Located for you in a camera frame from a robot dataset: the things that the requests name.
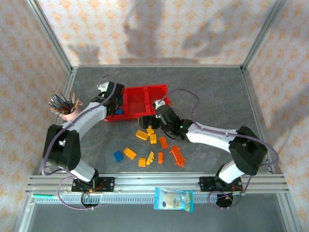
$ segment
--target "red plastic bin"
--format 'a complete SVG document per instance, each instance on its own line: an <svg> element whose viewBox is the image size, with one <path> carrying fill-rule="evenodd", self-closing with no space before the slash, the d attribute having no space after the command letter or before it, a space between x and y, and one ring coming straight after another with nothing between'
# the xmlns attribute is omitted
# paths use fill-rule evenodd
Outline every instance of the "red plastic bin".
<svg viewBox="0 0 309 232"><path fill-rule="evenodd" d="M123 115L114 115L105 121L118 121L134 119L145 115L155 115L155 108L152 106L155 100L163 98L168 92L167 85L136 86L126 87L123 94L124 105L120 107L124 110ZM169 98L164 99L170 105Z"/></svg>

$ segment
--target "metal bracket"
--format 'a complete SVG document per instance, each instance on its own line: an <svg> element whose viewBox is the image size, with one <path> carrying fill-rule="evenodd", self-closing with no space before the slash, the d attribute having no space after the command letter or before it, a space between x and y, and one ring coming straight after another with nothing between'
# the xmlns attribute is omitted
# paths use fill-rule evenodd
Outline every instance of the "metal bracket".
<svg viewBox="0 0 309 232"><path fill-rule="evenodd" d="M114 192L115 177L99 177L98 186L102 188L96 190L96 192ZM71 192L87 192L88 190L80 182L73 180Z"/></svg>
<svg viewBox="0 0 309 232"><path fill-rule="evenodd" d="M242 182L241 178L235 179L231 184L227 185L223 189L218 189L216 186L216 182L214 180L214 176L201 176L198 182L201 192L212 192L212 191L222 191L222 192L234 192L242 190Z"/></svg>

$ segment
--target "floral wallpaper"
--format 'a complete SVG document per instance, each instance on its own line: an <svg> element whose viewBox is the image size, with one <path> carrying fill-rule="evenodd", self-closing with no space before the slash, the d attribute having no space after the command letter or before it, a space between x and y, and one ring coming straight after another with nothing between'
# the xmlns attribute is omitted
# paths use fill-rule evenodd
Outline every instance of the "floral wallpaper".
<svg viewBox="0 0 309 232"><path fill-rule="evenodd" d="M287 1L249 67L263 131L309 231L309 7Z"/></svg>
<svg viewBox="0 0 309 232"><path fill-rule="evenodd" d="M12 231L67 73L25 0L0 1L0 225Z"/></svg>
<svg viewBox="0 0 309 232"><path fill-rule="evenodd" d="M38 0L73 66L240 65L275 0Z"/></svg>

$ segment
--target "blue toy brick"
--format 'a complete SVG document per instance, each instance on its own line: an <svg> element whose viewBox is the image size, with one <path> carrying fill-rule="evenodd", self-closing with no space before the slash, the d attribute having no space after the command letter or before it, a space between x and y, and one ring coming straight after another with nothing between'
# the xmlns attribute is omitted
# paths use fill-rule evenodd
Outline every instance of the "blue toy brick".
<svg viewBox="0 0 309 232"><path fill-rule="evenodd" d="M120 151L116 151L116 152L114 153L114 156L115 156L115 159L116 159L116 161L117 161L118 163L124 159L124 158L122 157Z"/></svg>
<svg viewBox="0 0 309 232"><path fill-rule="evenodd" d="M123 114L124 114L124 111L121 110L121 109L117 109L117 110L116 110L116 114L117 114L117 115L123 115Z"/></svg>

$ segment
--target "snack package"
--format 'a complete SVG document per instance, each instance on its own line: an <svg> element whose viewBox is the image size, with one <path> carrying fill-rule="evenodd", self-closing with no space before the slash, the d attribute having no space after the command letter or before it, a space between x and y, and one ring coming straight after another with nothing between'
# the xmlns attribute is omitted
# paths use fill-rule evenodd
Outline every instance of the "snack package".
<svg viewBox="0 0 309 232"><path fill-rule="evenodd" d="M193 212L193 191L155 188L154 209L182 209Z"/></svg>

